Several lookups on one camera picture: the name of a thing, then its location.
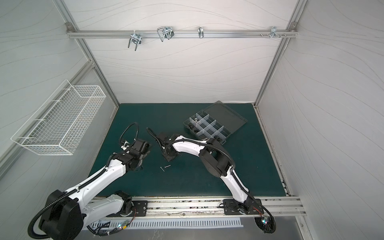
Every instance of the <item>green work mat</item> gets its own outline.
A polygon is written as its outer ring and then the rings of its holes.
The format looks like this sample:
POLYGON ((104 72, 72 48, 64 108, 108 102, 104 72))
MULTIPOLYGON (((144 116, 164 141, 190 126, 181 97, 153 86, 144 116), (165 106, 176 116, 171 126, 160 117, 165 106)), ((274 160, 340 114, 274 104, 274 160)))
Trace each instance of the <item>green work mat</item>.
MULTIPOLYGON (((196 103, 123 103, 119 106, 91 174, 105 166, 113 152, 122 149, 118 143, 124 129, 132 122, 140 125, 139 139, 149 141, 152 149, 143 160, 143 169, 127 172, 108 185, 98 196, 109 196, 118 190, 132 196, 230 196, 224 182, 211 175, 201 160, 183 153, 167 162, 161 155, 156 141, 147 133, 146 127, 156 134, 179 133, 193 138, 183 122, 210 104, 196 103)), ((285 196, 275 164, 260 128, 255 110, 250 103, 226 104, 248 120, 233 133, 223 147, 236 163, 236 173, 249 191, 256 196, 285 196)), ((136 127, 124 135, 127 141, 134 138, 136 127)))

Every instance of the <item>wavy line pattern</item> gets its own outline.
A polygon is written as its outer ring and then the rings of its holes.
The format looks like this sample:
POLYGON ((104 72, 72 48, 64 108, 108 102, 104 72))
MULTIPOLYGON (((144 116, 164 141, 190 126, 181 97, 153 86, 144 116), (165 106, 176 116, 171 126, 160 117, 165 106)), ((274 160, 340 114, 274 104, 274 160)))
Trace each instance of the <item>wavy line pattern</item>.
POLYGON ((314 239, 384 236, 384 18, 375 12, 382 2, 309 1, 259 105, 314 239))
POLYGON ((205 29, 284 29, 297 0, 65 0, 81 30, 150 30, 203 26, 205 29))
POLYGON ((125 39, 87 43, 122 103, 249 103, 260 90, 279 42, 151 40, 136 52, 126 48, 125 39))
MULTIPOLYGON (((68 39, 64 21, 51 0, 7 1, 0 18, 0 155, 10 137, 65 79, 87 62, 68 39)), ((101 85, 92 71, 81 84, 101 85)), ((0 180, 2 239, 27 239, 29 220, 56 189, 87 177, 114 111, 107 98, 73 156, 38 156, 24 151, 0 180), (18 226, 17 231, 9 229, 18 226)))

